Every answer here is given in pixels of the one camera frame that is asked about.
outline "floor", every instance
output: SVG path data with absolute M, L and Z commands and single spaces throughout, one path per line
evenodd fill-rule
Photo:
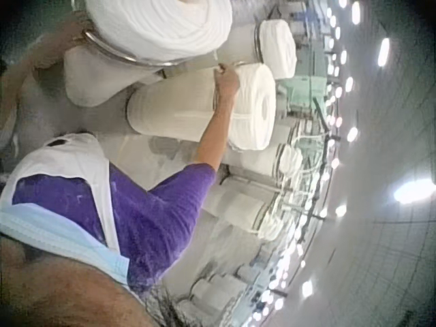
M 275 2 L 233 0 L 234 23 L 243 25 L 267 17 Z M 2 57 L 8 63 L 14 62 L 28 44 L 68 11 L 69 1 L 32 1 L 22 14 L 12 18 L 15 24 L 29 24 L 10 33 L 3 30 L 6 43 L 2 44 Z M 183 169 L 196 145 L 137 134 L 125 119 L 125 106 L 132 91 L 122 91 L 101 106 L 85 109 L 66 97 L 62 63 L 29 77 L 23 87 L 15 143 L 1 153 L 4 169 L 11 171 L 26 154 L 50 138 L 78 129 L 92 131 L 107 157 L 145 189 Z M 184 296 L 199 275 L 232 273 L 241 264 L 249 263 L 260 244 L 255 236 L 202 213 L 190 246 L 163 282 L 171 294 Z

